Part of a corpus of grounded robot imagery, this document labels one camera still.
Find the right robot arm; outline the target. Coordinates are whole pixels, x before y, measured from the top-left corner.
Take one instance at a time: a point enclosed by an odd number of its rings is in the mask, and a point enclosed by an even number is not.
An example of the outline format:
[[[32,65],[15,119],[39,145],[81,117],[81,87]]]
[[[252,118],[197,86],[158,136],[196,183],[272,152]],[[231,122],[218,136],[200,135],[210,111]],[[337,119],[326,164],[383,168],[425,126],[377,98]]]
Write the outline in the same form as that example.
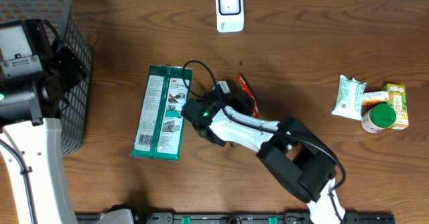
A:
[[[244,115],[220,101],[189,99],[181,115],[212,144],[240,144],[255,151],[273,177],[291,195],[306,203],[313,223],[344,223],[336,189],[336,171],[346,174],[337,156],[294,117],[283,122]]]

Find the red Nescafe coffee stick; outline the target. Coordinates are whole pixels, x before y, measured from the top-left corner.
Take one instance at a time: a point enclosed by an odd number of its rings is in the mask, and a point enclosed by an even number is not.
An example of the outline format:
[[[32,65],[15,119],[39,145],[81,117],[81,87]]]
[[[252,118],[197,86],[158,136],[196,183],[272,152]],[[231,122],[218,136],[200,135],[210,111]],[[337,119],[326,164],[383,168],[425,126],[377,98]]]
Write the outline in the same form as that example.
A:
[[[247,82],[247,80],[245,79],[245,77],[241,73],[238,74],[237,81],[238,81],[241,89],[244,90],[246,92],[246,94],[253,100],[253,114],[252,114],[252,116],[254,118],[258,118],[259,117],[259,109],[257,106],[255,95],[253,94],[253,91],[251,90],[249,83]]]

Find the green white package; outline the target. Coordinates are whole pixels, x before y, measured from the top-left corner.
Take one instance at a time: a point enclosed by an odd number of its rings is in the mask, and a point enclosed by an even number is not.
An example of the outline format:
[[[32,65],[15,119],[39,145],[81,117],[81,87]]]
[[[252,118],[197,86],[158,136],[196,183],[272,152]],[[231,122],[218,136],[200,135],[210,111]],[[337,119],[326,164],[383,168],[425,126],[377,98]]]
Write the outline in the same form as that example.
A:
[[[181,115],[188,100],[193,70],[151,65],[141,106],[132,157],[180,159],[184,129]]]

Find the light blue wipes pack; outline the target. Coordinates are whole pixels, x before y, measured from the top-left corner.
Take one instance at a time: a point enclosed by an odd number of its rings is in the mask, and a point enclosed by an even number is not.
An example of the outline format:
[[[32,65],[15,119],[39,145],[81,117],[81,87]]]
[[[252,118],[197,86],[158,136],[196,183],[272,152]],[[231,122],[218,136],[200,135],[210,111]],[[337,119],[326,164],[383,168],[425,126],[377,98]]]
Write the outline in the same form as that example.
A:
[[[360,121],[366,85],[366,82],[359,82],[354,78],[348,79],[346,76],[340,75],[339,90],[332,114]]]

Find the orange snack packet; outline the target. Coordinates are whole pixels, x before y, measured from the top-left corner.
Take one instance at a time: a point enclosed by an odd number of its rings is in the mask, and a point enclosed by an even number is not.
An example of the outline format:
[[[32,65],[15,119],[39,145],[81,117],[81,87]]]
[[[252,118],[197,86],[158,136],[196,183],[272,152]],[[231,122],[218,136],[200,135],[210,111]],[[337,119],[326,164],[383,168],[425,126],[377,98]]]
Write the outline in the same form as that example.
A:
[[[376,91],[363,94],[362,105],[376,105],[389,100],[387,91]]]

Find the green lid jar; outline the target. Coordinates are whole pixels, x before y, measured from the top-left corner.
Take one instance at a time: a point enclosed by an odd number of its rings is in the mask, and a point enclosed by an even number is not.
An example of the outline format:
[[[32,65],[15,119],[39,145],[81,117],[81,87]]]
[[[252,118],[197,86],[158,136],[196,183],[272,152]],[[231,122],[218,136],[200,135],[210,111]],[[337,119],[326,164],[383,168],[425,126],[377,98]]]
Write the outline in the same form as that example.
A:
[[[386,103],[381,103],[368,110],[361,118],[362,128],[369,133],[378,133],[393,125],[396,113]]]

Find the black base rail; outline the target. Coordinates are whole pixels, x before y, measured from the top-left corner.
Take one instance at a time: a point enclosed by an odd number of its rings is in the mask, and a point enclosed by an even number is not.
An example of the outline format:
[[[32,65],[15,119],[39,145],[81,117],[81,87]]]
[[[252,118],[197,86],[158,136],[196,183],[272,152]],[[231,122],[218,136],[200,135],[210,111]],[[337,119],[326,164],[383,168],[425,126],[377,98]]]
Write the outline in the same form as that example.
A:
[[[282,214],[172,214],[152,213],[137,218],[137,223],[149,224],[310,224],[309,213]],[[346,224],[396,224],[394,215],[373,213],[347,213]]]

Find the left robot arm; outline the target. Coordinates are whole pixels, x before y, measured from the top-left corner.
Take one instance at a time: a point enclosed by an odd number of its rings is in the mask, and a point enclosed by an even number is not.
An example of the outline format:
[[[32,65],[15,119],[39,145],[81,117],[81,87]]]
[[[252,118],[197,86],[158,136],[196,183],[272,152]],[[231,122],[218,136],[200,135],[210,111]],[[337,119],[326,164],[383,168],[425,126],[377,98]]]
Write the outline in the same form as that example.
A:
[[[66,94],[89,76],[47,19],[1,24],[1,155],[20,223],[77,223],[62,161]]]

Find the grey plastic mesh basket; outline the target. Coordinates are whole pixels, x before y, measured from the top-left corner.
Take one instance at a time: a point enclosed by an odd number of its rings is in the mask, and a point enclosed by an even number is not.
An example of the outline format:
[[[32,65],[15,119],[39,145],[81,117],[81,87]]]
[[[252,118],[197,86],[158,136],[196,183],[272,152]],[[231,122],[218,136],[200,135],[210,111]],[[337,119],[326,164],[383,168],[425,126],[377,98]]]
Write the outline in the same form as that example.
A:
[[[84,69],[93,71],[93,57],[90,46],[85,42],[72,14],[72,0],[1,0],[1,22],[20,19],[47,19],[57,30],[62,45],[68,46],[78,56]],[[60,107],[62,124],[62,146],[64,155],[76,153],[85,132],[86,113],[91,76],[66,93],[67,103]]]

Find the green tea carton box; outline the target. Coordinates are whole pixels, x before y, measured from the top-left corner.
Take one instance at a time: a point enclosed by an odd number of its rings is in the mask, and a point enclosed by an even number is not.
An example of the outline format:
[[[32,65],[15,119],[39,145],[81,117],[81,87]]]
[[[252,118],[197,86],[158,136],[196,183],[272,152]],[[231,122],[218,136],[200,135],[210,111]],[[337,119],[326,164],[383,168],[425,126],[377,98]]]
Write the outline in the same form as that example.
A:
[[[387,91],[389,94],[389,99],[386,103],[393,108],[396,114],[396,121],[390,126],[390,128],[396,130],[407,128],[409,126],[409,121],[405,86],[387,83],[383,87],[383,90]]]

